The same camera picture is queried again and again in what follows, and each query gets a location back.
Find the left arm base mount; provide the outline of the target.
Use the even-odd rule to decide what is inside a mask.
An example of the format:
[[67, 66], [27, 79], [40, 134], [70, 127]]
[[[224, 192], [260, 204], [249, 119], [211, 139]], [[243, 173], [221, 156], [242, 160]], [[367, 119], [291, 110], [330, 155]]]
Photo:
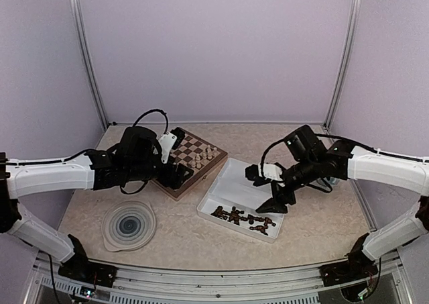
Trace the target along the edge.
[[90, 261], [78, 238], [68, 234], [73, 245], [73, 256], [60, 264], [58, 274], [72, 280], [102, 287], [113, 287], [117, 268], [108, 264]]

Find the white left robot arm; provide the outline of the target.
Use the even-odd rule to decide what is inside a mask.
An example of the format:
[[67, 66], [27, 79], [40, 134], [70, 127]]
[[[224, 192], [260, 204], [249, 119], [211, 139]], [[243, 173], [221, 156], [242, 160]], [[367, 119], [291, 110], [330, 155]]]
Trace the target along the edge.
[[65, 190], [124, 189], [129, 182], [157, 180], [179, 189], [192, 171], [170, 155], [186, 134], [175, 128], [158, 136], [131, 126], [120, 142], [107, 150], [87, 149], [59, 159], [20, 161], [1, 153], [1, 233], [9, 234], [55, 257], [79, 280], [94, 273], [80, 241], [33, 216], [18, 199], [36, 193]]

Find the white plastic tray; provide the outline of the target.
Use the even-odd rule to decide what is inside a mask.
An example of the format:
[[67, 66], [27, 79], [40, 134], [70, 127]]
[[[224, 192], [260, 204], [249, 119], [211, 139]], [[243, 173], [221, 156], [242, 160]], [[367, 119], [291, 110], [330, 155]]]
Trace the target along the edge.
[[[228, 158], [220, 173], [213, 181], [205, 196], [197, 206], [197, 214], [208, 221], [223, 226], [231, 231], [244, 234], [257, 240], [267, 243], [274, 243], [280, 233], [283, 223], [283, 214], [258, 214], [255, 210], [267, 199], [271, 197], [271, 190], [268, 185], [254, 187], [252, 182], [245, 178], [245, 169], [248, 163]], [[241, 222], [235, 225], [227, 221], [218, 219], [210, 214], [218, 207], [222, 206], [224, 210], [230, 211], [233, 206], [254, 216], [269, 217], [277, 223], [275, 227], [269, 227], [268, 235], [248, 229], [248, 223]]]

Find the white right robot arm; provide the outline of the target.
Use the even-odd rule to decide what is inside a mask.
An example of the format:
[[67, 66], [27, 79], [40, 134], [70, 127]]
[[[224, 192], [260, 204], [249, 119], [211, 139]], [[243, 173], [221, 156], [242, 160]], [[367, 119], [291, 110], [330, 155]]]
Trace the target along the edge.
[[324, 134], [303, 125], [271, 145], [284, 144], [295, 165], [285, 168], [262, 157], [245, 169], [245, 176], [256, 187], [271, 186], [271, 197], [257, 213], [287, 213], [288, 206], [296, 202], [295, 192], [318, 179], [374, 181], [419, 194], [419, 200], [403, 215], [361, 237], [357, 249], [350, 251], [343, 274], [356, 280], [368, 270], [369, 261], [428, 233], [428, 158], [384, 152], [340, 136], [333, 136], [334, 143], [327, 148], [323, 138]]

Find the wooden chess board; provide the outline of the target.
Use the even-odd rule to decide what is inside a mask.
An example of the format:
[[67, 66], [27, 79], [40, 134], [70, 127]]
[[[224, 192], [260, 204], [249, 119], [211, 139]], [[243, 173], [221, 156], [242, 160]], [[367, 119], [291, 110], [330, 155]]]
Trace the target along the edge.
[[177, 149], [170, 152], [170, 156], [176, 163], [193, 170], [194, 174], [176, 190], [152, 181], [157, 188], [175, 201], [181, 200], [200, 181], [204, 180], [218, 166], [223, 165], [228, 158], [228, 153], [213, 143], [207, 142], [187, 130], [184, 130], [184, 133], [184, 139]]

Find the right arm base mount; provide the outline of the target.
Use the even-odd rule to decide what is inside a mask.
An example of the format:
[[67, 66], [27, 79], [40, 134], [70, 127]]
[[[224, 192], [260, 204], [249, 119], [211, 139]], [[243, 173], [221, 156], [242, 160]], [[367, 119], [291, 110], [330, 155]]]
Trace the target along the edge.
[[346, 255], [346, 260], [334, 264], [325, 264], [319, 268], [325, 287], [369, 278], [368, 281], [341, 289], [341, 295], [350, 303], [363, 303], [364, 300], [374, 294], [380, 282], [381, 258], [379, 259], [379, 266], [377, 266], [374, 260], [368, 259], [363, 253], [363, 243], [368, 236], [369, 233], [366, 233], [358, 238], [351, 251]]

